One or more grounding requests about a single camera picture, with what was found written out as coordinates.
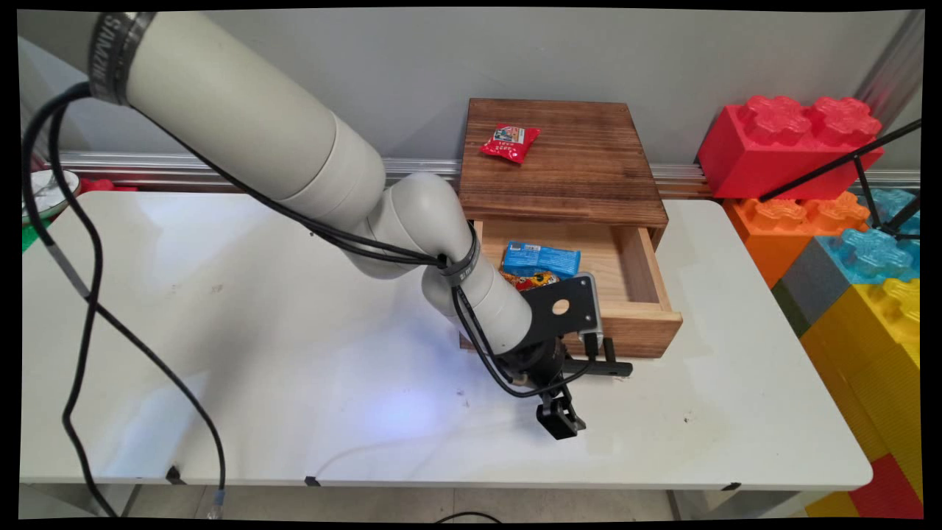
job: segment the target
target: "wooden top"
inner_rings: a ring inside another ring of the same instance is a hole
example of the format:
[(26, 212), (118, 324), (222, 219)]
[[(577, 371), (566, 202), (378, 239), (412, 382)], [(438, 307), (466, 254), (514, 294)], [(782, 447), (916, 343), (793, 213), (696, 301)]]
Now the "wooden top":
[[(541, 129), (522, 165), (479, 150), (498, 123)], [(624, 103), (471, 99), (459, 196), (469, 219), (667, 225)]]

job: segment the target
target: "black tape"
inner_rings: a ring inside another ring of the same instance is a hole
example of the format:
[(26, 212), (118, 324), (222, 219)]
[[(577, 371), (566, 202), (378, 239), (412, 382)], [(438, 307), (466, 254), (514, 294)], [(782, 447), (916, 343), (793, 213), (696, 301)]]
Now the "black tape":
[(106, 11), (98, 17), (89, 44), (89, 85), (98, 99), (125, 105), (127, 76), (154, 11)]
[(461, 285), (464, 279), (478, 266), (478, 257), (480, 257), (478, 232), (470, 221), (468, 221), (468, 229), (471, 230), (471, 248), (468, 250), (467, 255), (461, 261), (456, 261), (444, 269), (438, 270), (450, 287)]

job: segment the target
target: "wooden box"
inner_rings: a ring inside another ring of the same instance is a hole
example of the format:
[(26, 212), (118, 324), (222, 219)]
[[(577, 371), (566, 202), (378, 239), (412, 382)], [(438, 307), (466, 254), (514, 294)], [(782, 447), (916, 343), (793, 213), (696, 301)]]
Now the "wooden box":
[[(541, 129), (522, 165), (479, 151), (498, 123)], [(668, 219), (626, 105), (472, 99), (459, 196), (495, 267), (509, 240), (580, 251), (616, 355), (664, 354), (683, 322), (655, 259)]]

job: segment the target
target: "red lego block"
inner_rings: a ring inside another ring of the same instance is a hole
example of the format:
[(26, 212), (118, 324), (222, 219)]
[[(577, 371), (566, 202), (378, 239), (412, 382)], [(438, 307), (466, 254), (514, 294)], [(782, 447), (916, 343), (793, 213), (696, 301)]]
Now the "red lego block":
[[(723, 108), (697, 157), (714, 197), (756, 198), (873, 141), (881, 125), (869, 113), (850, 97), (802, 107), (785, 96), (753, 96)], [(864, 169), (883, 152), (863, 155)], [(849, 162), (776, 198), (837, 199), (856, 178)]]
[(860, 517), (922, 519), (922, 503), (893, 455), (878, 458), (870, 465), (873, 480), (851, 491), (851, 500)]
[(86, 191), (137, 191), (137, 188), (126, 188), (115, 186), (113, 182), (107, 179), (100, 180), (89, 180), (83, 178), (82, 180), (82, 190), (78, 193), (81, 195)]

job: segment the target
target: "colorful snack package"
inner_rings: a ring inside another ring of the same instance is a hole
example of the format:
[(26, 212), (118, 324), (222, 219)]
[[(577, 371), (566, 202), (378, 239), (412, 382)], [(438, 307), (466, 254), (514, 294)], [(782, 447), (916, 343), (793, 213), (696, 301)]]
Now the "colorful snack package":
[(485, 155), (504, 157), (507, 160), (522, 164), (530, 145), (538, 136), (540, 136), (540, 129), (533, 127), (525, 129), (513, 125), (497, 124), (494, 135), (480, 147), (480, 151)]
[(533, 276), (550, 271), (560, 278), (570, 278), (579, 272), (582, 253), (548, 246), (510, 241), (504, 252), (502, 271), (518, 276)]
[(504, 279), (511, 282), (517, 290), (523, 292), (525, 290), (531, 290), (535, 287), (541, 287), (544, 285), (555, 284), (560, 281), (560, 278), (550, 271), (545, 273), (534, 274), (533, 276), (515, 276), (513, 274), (508, 274), (501, 272), (500, 275), (504, 276)]

